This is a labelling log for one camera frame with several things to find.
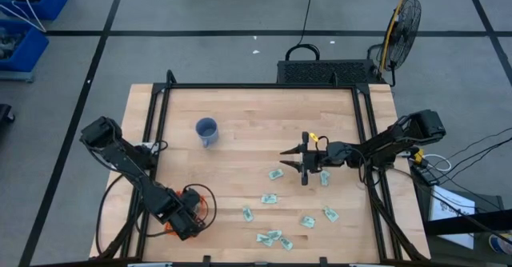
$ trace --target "black basket handle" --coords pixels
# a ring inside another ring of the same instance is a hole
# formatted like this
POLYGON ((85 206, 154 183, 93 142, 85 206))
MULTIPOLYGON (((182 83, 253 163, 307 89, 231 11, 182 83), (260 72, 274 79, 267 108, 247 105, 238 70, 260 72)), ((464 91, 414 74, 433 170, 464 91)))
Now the black basket handle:
POLYGON ((299 49, 299 48, 306 48, 308 50, 313 51, 313 53, 314 53, 314 60, 316 60, 316 61, 320 60, 320 51, 318 51, 318 48, 316 48, 316 46, 312 46, 311 44, 298 44, 298 45, 290 48, 286 52, 285 60, 289 61, 291 53, 294 52, 294 50, 299 49))

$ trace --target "wooden table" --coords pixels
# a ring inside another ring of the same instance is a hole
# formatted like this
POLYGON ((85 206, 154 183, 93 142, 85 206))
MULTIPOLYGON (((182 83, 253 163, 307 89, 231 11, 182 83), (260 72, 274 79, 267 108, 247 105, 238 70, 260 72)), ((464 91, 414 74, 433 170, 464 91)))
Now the wooden table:
MULTIPOLYGON (((122 121, 123 137, 128 141, 142 140, 151 88, 151 85, 131 87, 122 121)), ((382 132, 397 119, 390 87, 370 86, 370 92, 378 131, 382 132)), ((368 137, 364 101, 361 103, 368 137)), ((154 120, 152 130, 156 130, 157 121, 154 120)), ((326 135, 331 141, 359 143, 351 92, 171 90, 163 134, 169 148, 160 156, 156 179, 175 190, 189 183, 208 185, 218 201, 218 216, 209 229, 187 241, 173 235, 147 238, 144 261, 198 262, 204 255, 211 255, 212 262, 315 263, 319 257, 327 257, 329 263, 377 263, 368 193, 358 181, 358 171, 346 166, 331 168, 328 187, 320 185, 318 175, 310 175, 310 184, 302 186, 297 171, 278 162, 294 158, 286 158, 279 152, 300 143, 302 131, 326 135), (195 123, 204 117, 218 122, 220 138, 211 149, 203 149, 194 132, 195 123), (285 176, 271 181, 268 173, 277 168, 285 176), (278 204, 262 204, 264 193, 276 193, 278 204), (244 205, 253 211, 251 223, 245 222, 242 216, 244 205), (326 205, 340 215, 335 223, 323 214, 326 205), (305 215, 316 219, 313 229, 299 225, 305 215), (257 233, 271 229, 281 229, 294 248, 286 251, 280 242, 271 248, 256 242, 257 233)), ((405 159, 397 159, 395 166, 409 170, 405 159)), ((109 183, 117 176, 118 173, 111 173, 109 183)), ((430 257, 411 180, 393 171, 388 171, 387 176, 396 222, 417 249, 430 257)), ((196 190, 210 200, 201 188, 196 190)), ((103 248, 125 222, 131 193, 132 186, 122 179, 106 199, 100 235, 103 248)), ((393 257, 384 221, 382 228, 386 252, 393 257)), ((162 225, 151 217, 148 233, 162 230, 162 225)), ((137 237, 136 233, 132 236, 132 252, 137 237)))

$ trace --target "paper money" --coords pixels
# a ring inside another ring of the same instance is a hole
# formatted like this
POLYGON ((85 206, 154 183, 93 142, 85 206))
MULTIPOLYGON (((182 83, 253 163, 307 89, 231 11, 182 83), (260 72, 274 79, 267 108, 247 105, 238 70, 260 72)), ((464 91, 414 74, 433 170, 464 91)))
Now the paper money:
POLYGON ((338 218, 339 218, 339 215, 336 213, 336 211, 332 210, 331 208, 329 208, 327 206, 323 208, 323 213, 327 216, 327 218, 331 222, 334 222, 334 221, 338 220, 338 218))
POLYGON ((307 228, 313 228, 314 227, 314 218, 309 216, 304 216, 301 220, 301 225, 305 226, 307 228))
POLYGON ((271 247, 272 244, 274 243, 274 240, 270 239, 270 237, 268 237, 266 235, 258 233, 256 235, 256 242, 261 242, 261 243, 271 247))
POLYGON ((266 235, 268 235, 268 237, 270 237, 270 239, 272 239, 272 240, 279 240, 279 238, 282 235, 282 231, 281 230, 271 230, 271 231, 267 232, 266 235))
POLYGON ((321 180, 322 186, 329 186, 329 177, 330 177, 329 171, 322 170, 322 172, 320 172, 320 180, 321 180))
POLYGON ((276 204, 278 203, 278 195, 276 194, 263 194, 262 203, 265 204, 276 204))
POLYGON ((281 239, 279 239, 279 240, 282 244, 282 247, 288 251, 290 251, 294 247, 294 243, 292 243, 290 240, 288 240, 284 237, 281 237, 281 239))
POLYGON ((251 222, 254 219, 253 213, 250 212, 250 209, 247 206, 244 206, 243 208, 243 217, 246 219, 247 222, 251 222))
POLYGON ((270 180, 275 180, 281 176, 284 175, 284 172, 282 172, 281 169, 277 169, 277 170, 274 170, 274 171, 270 171, 269 172, 269 177, 270 177, 270 180))

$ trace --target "electric fan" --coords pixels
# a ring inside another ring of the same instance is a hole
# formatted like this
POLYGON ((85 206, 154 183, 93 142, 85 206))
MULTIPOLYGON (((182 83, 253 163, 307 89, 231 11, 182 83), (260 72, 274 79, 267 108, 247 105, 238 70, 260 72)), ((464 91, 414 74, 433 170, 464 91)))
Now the electric fan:
POLYGON ((382 44, 370 46, 366 59, 370 59, 371 51, 378 49, 374 66, 374 74, 382 80, 382 71, 391 71, 395 86, 394 71, 402 65, 410 52, 418 32, 419 21, 422 16, 422 6, 418 0, 403 0, 395 10, 390 24, 387 27, 386 37, 382 44))

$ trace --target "blue storage container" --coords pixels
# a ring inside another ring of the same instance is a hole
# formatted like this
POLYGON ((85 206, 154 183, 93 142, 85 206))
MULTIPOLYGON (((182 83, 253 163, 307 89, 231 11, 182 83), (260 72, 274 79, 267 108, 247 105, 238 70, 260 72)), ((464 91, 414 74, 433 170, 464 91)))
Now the blue storage container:
POLYGON ((42 52, 48 46, 48 39, 39 30, 26 22, 0 20, 0 27, 8 34, 22 34, 25 37, 9 59, 0 60, 0 70, 30 72, 34 68, 42 52))
MULTIPOLYGON (((30 3, 32 5, 32 8, 34 9, 34 12, 41 20, 54 20, 57 18, 58 14, 61 12, 62 8, 66 4, 67 0, 41 0, 40 2, 34 2, 30 3)), ((22 2, 15 2, 16 6, 13 6, 11 3, 11 0, 0 0, 0 4, 4 5, 5 7, 9 8, 16 14, 25 17, 24 14, 17 8, 21 8, 25 13, 30 17, 34 18, 34 15, 32 14, 32 11, 30 11, 30 8, 26 1, 22 2)), ((4 10, 3 8, 0 8, 0 11, 3 12, 7 16, 14 17, 11 12, 4 10)))

